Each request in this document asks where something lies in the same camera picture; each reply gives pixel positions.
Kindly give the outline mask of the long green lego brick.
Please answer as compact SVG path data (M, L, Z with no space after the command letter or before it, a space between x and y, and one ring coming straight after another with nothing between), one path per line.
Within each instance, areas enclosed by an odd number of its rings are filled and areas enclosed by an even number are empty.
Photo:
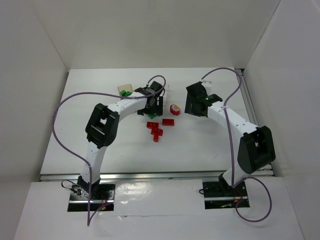
M148 115L148 117L150 118L150 119L154 119L154 118L156 118L158 115L157 114L149 114Z

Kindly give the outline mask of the green square lego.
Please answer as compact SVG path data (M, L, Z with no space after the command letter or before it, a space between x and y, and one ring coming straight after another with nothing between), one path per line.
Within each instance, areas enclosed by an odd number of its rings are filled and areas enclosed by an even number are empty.
M131 94L132 94L131 92L127 91L126 94L125 94L125 96L126 96L126 97L129 97Z

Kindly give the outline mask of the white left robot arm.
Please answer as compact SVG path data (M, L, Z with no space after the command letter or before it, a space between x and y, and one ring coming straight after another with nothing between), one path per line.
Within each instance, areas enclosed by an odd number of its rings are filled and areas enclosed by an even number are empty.
M139 115L162 115L164 87L157 81L137 88L127 98L104 105L97 104L86 125L87 153L86 164L78 177L77 184L91 197L99 191L101 166L105 152L116 139L121 120L137 113Z

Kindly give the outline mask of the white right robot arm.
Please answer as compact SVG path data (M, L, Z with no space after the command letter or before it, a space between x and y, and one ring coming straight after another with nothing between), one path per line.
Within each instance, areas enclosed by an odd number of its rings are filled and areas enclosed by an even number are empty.
M226 128L232 138L233 164L218 177L218 189L232 190L241 180L276 159L272 132L267 126L257 126L224 105L216 94L208 95L202 82L186 87L185 112L207 117Z

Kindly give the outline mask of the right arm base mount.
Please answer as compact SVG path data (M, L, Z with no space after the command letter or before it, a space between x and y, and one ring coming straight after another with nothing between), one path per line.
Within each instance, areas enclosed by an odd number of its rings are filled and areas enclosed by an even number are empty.
M249 208L249 198L244 182L236 188L223 190L218 181L207 181L202 183L198 191L204 197L204 207L209 209L232 209L238 204L239 208Z

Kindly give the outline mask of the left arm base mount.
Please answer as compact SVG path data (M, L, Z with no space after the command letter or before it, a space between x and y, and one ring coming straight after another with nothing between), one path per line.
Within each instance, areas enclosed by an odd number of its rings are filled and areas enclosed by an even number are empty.
M68 212L86 212L88 207L88 194L78 185L67 187L70 190ZM90 211L111 212L114 210L115 183L102 183L97 192L90 197Z

